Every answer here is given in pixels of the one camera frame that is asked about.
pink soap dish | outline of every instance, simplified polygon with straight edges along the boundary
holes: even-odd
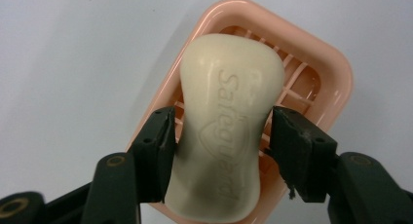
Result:
[[[275,104],[300,112],[323,131],[332,126],[350,97],[352,70],[340,52],[249,0],[223,0],[209,7],[200,18],[132,139],[153,111],[174,105],[176,139],[179,140],[184,121],[179,63],[188,44],[209,33],[242,36],[272,48],[281,57],[285,69],[282,93]],[[262,134],[261,150],[268,147],[270,131],[271,116]],[[254,211],[238,223],[263,223],[286,191],[277,163],[265,154],[259,157],[260,199]],[[177,216],[162,204],[152,206],[177,223],[198,223]]]

